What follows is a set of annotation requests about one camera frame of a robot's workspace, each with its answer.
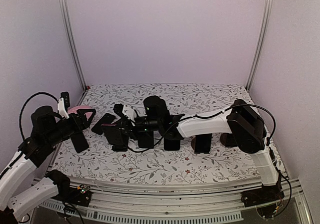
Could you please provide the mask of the teal phone dark screen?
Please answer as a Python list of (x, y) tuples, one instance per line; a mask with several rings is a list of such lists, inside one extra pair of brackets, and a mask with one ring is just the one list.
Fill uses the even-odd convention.
[(212, 134), (196, 135), (194, 152), (196, 154), (208, 154), (211, 151)]

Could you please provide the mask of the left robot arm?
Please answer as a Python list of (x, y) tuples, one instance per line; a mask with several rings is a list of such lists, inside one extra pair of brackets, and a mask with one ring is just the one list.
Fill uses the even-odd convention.
[(16, 189), (54, 151), (54, 147), (68, 139), (77, 153), (89, 147), (83, 130), (87, 129), (96, 110), (77, 109), (74, 113), (53, 111), (42, 106), (31, 115), (32, 131), (18, 147), (18, 151), (0, 175), (0, 222), (17, 224), (30, 210), (52, 197), (70, 201), (74, 190), (70, 179), (58, 170), (48, 172), (35, 186), (19, 195)]

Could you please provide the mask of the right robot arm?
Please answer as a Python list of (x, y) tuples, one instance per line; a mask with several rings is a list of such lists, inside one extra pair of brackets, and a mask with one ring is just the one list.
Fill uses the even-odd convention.
[(254, 110), (256, 106), (237, 99), (220, 111), (173, 115), (158, 96), (147, 97), (143, 105), (146, 113), (143, 117), (128, 105), (114, 106), (114, 112), (120, 117), (120, 145), (128, 145), (131, 138), (140, 148), (151, 149), (157, 145), (153, 132), (158, 131), (166, 151), (178, 151), (181, 140), (194, 137), (195, 153), (208, 153), (212, 134), (220, 133), (225, 147), (238, 147), (252, 158), (264, 186), (258, 192), (260, 200), (269, 202), (278, 194), (276, 183), (280, 175), (267, 150), (270, 137), (264, 120)]

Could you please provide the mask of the dark round base stand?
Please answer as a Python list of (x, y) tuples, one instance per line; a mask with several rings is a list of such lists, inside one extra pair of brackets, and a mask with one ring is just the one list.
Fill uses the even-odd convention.
[(192, 140), (191, 140), (191, 147), (192, 147), (193, 149), (195, 149), (195, 146), (196, 146), (196, 138), (193, 137)]

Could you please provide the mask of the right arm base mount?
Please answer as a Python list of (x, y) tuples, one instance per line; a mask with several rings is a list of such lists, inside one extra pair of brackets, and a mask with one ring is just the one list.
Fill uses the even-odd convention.
[(284, 212), (292, 198), (292, 188), (289, 187), (287, 203), (283, 206), (285, 194), (282, 187), (262, 186), (259, 189), (244, 191), (241, 193), (241, 202), (247, 207), (256, 208), (257, 214), (265, 219), (274, 219)]

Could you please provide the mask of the black folding phone stand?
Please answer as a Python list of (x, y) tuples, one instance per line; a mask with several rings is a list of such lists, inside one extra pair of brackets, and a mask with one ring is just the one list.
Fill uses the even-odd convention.
[(104, 136), (106, 137), (108, 143), (112, 145), (112, 150), (114, 152), (126, 152), (128, 150), (129, 137), (122, 134), (118, 127), (107, 127), (102, 128)]

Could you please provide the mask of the blue phone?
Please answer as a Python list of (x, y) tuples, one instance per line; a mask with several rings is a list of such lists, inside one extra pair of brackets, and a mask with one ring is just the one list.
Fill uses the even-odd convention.
[(142, 132), (137, 135), (137, 143), (139, 148), (153, 148), (154, 147), (154, 133)]
[(165, 151), (179, 151), (181, 147), (181, 141), (164, 139), (163, 147)]

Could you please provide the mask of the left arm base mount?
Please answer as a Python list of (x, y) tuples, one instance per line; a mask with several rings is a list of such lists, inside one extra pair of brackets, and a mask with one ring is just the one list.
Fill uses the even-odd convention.
[(45, 177), (51, 179), (58, 188), (58, 194), (53, 197), (54, 200), (82, 207), (89, 206), (92, 197), (90, 186), (71, 187), (69, 177), (58, 170), (47, 172)]

